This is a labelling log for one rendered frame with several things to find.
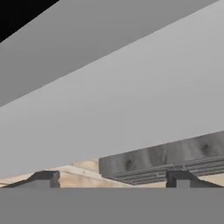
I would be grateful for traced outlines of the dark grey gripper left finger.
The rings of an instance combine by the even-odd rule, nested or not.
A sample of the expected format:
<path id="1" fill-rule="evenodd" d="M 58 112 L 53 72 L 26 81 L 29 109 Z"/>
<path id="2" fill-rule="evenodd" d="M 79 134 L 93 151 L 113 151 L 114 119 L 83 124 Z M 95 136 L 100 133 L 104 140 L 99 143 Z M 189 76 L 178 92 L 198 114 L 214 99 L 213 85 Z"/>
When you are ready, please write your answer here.
<path id="1" fill-rule="evenodd" d="M 8 184 L 5 188 L 60 188 L 59 171 L 38 171 L 29 178 Z"/>

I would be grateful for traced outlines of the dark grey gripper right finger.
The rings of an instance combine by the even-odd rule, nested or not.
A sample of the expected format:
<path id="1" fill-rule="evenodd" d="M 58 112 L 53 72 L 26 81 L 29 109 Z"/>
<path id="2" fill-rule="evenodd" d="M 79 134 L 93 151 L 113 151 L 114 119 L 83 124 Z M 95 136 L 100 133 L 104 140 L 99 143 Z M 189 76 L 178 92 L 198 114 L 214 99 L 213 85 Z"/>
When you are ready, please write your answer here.
<path id="1" fill-rule="evenodd" d="M 201 180 L 189 171 L 168 171 L 166 173 L 167 188 L 221 188 L 212 182 Z"/>

